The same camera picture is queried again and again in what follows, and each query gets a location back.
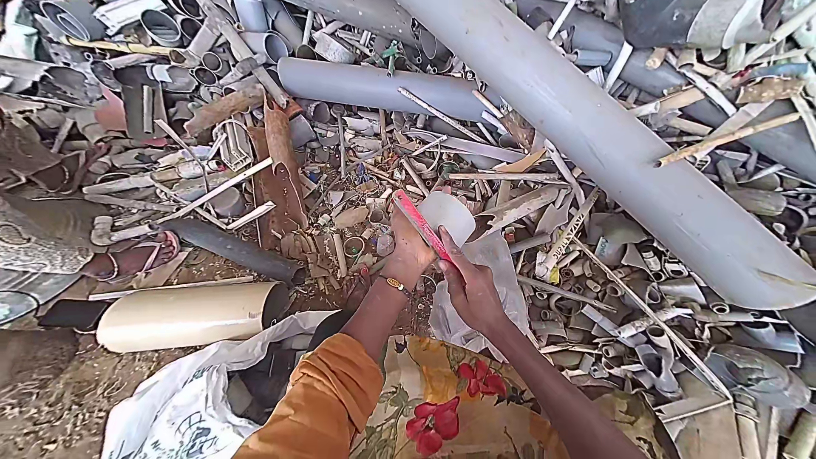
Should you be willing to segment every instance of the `orange sleeve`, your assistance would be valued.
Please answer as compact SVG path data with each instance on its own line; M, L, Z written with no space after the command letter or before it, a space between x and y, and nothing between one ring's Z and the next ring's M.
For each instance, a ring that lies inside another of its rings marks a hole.
M233 459L348 457L383 383L357 340L342 333L326 339L295 367L289 391Z

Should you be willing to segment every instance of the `hand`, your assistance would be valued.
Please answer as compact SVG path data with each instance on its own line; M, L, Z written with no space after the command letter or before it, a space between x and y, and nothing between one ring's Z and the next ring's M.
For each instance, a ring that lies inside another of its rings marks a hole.
M448 281L450 302L470 328L488 336L509 320L493 284L493 270L471 263L444 226L439 227L439 235L453 260L453 263L439 260Z
M450 194L451 189L449 186L443 186L434 189L434 191ZM409 272L413 272L418 270L416 280L419 280L419 276L425 271L425 268L437 259L437 253L428 247L425 240L416 231L416 228L408 221L408 217L399 210L399 207L391 215L391 229L394 232L394 252L390 256L389 264L399 264L400 269L396 271L408 269ZM396 279L406 286L409 285L400 278Z

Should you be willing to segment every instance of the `white plastic bag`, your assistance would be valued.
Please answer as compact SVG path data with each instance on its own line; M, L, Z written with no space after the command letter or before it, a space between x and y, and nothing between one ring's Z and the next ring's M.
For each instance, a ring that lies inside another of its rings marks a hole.
M227 372L258 363L271 342L313 333L335 312L301 312L246 341L220 341L167 364L113 407L101 457L230 459L260 426L233 414Z
M462 252L474 265L489 266L493 270L493 284L499 293L504 313L527 336L533 336L527 321L527 304L524 293L516 280L516 270L512 264L510 247L501 233L496 231L462 246ZM468 327L456 314L450 303L448 282L437 285L433 295L430 317L431 332L440 340L479 352L485 348L497 359L506 362L504 356L481 333Z

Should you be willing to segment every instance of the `large gray pipe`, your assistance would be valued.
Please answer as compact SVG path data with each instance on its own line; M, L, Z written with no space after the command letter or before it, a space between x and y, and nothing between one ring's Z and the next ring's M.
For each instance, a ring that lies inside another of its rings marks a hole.
M564 8L564 3L552 0L518 0L517 4L519 16L522 18L531 14L534 16L534 10L537 7L551 17L558 17ZM618 53L623 45L623 32L601 18L577 8L566 17L563 29L571 26L575 27L575 34L572 38L574 48L612 52L612 60L606 66L606 69L609 70L615 59L618 58ZM650 53L651 50L635 50L623 67L620 78L657 97L663 95L664 89L688 83L688 80L668 63L664 63L656 70L648 70L644 64ZM793 113L795 110L793 104L788 100L777 100L754 118L748 126ZM712 127L720 126L728 118L725 112L708 99L689 105L682 111ZM804 178L816 181L816 150L810 142L803 121L763 131L745 137L740 142L784 164L800 173Z
M452 118L482 121L485 106L472 93L476 82L399 70L392 77L386 73L386 69L376 67L293 57L277 63L281 84L293 97L430 115L399 93L398 89L404 87ZM496 91L488 89L486 96L500 105Z
M286 0L331 19L370 30L380 37L419 48L410 30L410 14L394 0Z
M690 163L654 168L672 149L501 2L400 4L728 302L816 298L813 268Z

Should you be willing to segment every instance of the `dirt ground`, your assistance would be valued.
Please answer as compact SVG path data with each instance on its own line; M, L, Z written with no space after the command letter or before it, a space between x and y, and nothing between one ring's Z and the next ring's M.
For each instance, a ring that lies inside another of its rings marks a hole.
M196 250L167 283L244 275L252 273L209 252ZM400 314L393 334L428 336L434 286L431 281L425 284L426 295L416 297L410 310ZM293 292L295 298L289 314L338 309L343 300L341 295L327 296L309 285ZM16 321L11 329L36 330L38 327L34 317L29 316ZM27 353L22 359L28 361L30 371L18 375L17 380L4 388L0 378L0 457L96 459L101 454L110 409L131 396L139 383L159 368L199 349L114 354L98 345L93 335L71 336L69 333L68 336L72 341L68 344L49 345L48 340L31 344L22 350ZM56 348L71 348L71 352L63 352L65 356L54 355ZM76 349L75 355L71 355L73 349ZM0 376L3 351L0 349Z

